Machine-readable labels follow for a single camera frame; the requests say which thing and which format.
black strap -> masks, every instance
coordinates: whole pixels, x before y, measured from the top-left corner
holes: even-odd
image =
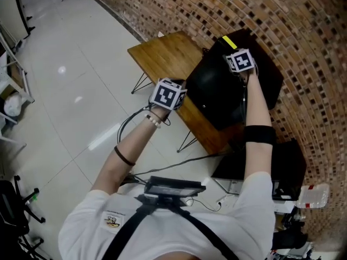
[[[117,153],[117,155],[119,156],[120,159],[122,159],[122,161],[124,163],[126,163],[129,166],[134,166],[135,164],[133,162],[129,162],[118,150],[117,146],[114,147],[114,151]]]
[[[244,131],[245,142],[260,142],[274,145],[276,143],[276,131],[272,126],[248,125]]]
[[[232,252],[232,250],[218,237],[211,229],[209,229],[205,224],[200,222],[197,218],[193,217],[188,211],[184,211],[181,208],[169,208],[174,213],[181,215],[186,220],[190,221],[196,228],[200,230],[201,233],[205,235],[206,238],[212,243],[212,245],[219,249],[221,254],[227,260],[238,260],[239,258]]]
[[[121,227],[113,241],[108,246],[102,260],[116,260],[123,251],[124,247],[130,240],[136,228],[142,220],[149,214],[153,213],[156,208],[143,204],[136,210],[136,213]]]
[[[210,240],[212,245],[220,250],[221,254],[227,260],[239,260],[238,257],[225,245],[225,243],[206,225],[198,219],[192,217],[188,211],[184,211],[179,207],[168,207],[172,212],[181,215],[183,218],[190,221],[196,228],[198,228]],[[156,209],[153,205],[143,204],[136,210],[136,213],[123,225],[117,235],[113,238],[108,249],[106,250],[102,260],[117,260],[127,242],[135,232],[136,228],[142,220]]]

beaded bracelet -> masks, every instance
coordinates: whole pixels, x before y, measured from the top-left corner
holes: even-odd
[[[145,118],[148,118],[157,128],[161,128],[159,122],[152,118],[150,115],[145,114]]]

black armband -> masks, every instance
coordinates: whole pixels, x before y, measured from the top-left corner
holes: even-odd
[[[276,143],[276,132],[271,126],[250,125],[245,127],[245,142],[259,142],[274,145]]]
[[[129,166],[134,166],[135,164],[132,162],[129,162],[118,150],[117,146],[114,147],[114,151],[116,152],[116,154],[119,156],[119,158],[126,163]]]

yellow tag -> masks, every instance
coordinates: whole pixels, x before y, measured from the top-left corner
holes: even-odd
[[[234,42],[231,41],[231,39],[229,39],[227,36],[223,36],[223,39],[233,48],[236,49],[237,46],[235,45]]]

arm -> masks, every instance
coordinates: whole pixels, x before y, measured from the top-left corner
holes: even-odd
[[[155,107],[152,111],[163,119],[168,111],[164,108]],[[155,120],[158,117],[149,113]],[[119,152],[131,163],[136,163],[141,152],[149,142],[157,127],[145,118],[130,134],[128,134],[117,146]],[[102,167],[92,190],[102,190],[108,194],[116,193],[121,182],[131,170],[132,166],[124,163],[115,151],[108,156]]]
[[[272,126],[266,101],[254,70],[249,76],[247,85],[246,126],[249,125]],[[259,171],[271,174],[271,156],[272,145],[247,142],[245,179]]]

